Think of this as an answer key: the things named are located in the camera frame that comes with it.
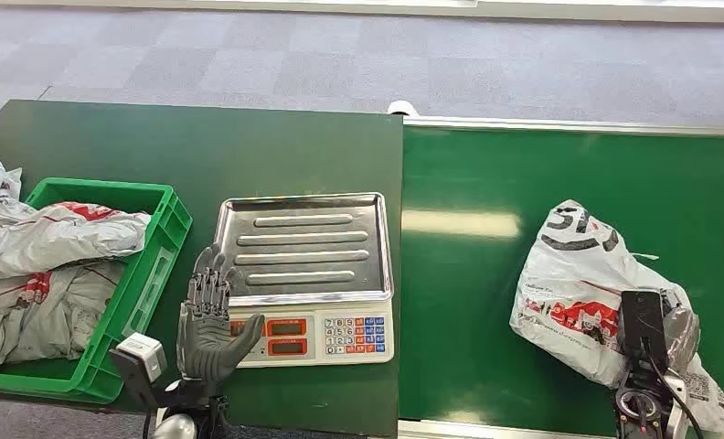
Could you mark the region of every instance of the green crate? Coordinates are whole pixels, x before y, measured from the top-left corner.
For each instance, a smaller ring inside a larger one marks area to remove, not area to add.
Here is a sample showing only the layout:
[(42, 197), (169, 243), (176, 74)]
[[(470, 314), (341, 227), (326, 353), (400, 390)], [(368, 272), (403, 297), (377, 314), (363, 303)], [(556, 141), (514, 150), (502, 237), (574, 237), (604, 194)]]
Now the green crate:
[(105, 404), (122, 389), (108, 351), (133, 332), (146, 329), (192, 218), (174, 189), (166, 185), (45, 178), (26, 203), (39, 209), (60, 201), (152, 214), (144, 250), (123, 258), (127, 267), (80, 359), (4, 364), (0, 366), (0, 392)]

